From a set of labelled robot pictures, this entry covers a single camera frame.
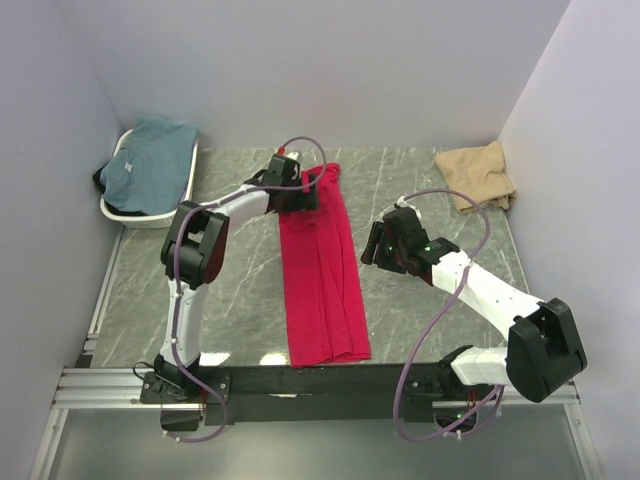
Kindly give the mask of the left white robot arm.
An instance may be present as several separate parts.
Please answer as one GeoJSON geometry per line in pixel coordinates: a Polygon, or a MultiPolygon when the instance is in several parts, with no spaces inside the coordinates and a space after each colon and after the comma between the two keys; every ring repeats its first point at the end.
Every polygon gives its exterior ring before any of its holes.
{"type": "Polygon", "coordinates": [[[179,205],[161,250],[170,303],[165,338],[153,363],[160,382],[184,390],[197,385],[204,300],[222,270],[230,235],[271,212],[317,209],[316,184],[327,169],[323,164],[318,173],[304,174],[294,154],[279,150],[265,169],[231,193],[179,205]]]}

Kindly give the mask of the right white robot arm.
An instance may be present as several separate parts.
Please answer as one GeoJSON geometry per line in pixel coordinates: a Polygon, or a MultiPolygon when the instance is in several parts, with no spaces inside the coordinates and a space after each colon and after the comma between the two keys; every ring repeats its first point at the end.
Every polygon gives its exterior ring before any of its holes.
{"type": "Polygon", "coordinates": [[[512,386],[540,403],[584,371],[587,356],[570,307],[543,301],[485,270],[451,241],[429,238],[417,213],[396,207],[373,223],[362,263],[410,274],[454,294],[506,339],[504,347],[465,345],[435,363],[429,393],[452,399],[477,385],[512,386]]]}

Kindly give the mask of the red t shirt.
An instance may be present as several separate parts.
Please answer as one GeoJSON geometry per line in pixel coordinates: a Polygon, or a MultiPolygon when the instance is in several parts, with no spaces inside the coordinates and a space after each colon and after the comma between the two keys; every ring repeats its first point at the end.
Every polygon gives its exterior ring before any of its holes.
{"type": "Polygon", "coordinates": [[[350,220],[330,163],[316,185],[319,207],[281,214],[286,331],[295,368],[371,358],[350,220]]]}

